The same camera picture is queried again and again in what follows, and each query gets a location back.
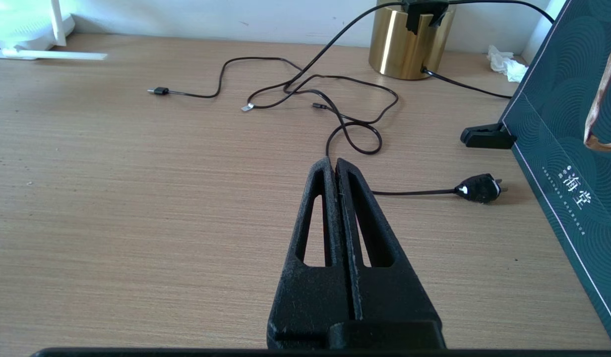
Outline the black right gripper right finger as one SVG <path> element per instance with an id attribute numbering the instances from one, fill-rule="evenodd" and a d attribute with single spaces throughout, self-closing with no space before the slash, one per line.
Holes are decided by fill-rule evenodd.
<path id="1" fill-rule="evenodd" d="M 343 159 L 335 172 L 354 318 L 441 323 L 362 172 Z"/>

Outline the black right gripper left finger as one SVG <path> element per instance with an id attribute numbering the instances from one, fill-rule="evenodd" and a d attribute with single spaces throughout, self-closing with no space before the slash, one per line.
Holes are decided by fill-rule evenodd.
<path id="1" fill-rule="evenodd" d="M 324 266 L 308 266 L 304 256 L 314 202 L 321 197 Z M 267 321 L 271 350 L 325 350 L 328 330 L 353 312 L 347 287 L 347 252 L 338 190 L 330 159 L 310 168 L 287 257 Z"/>

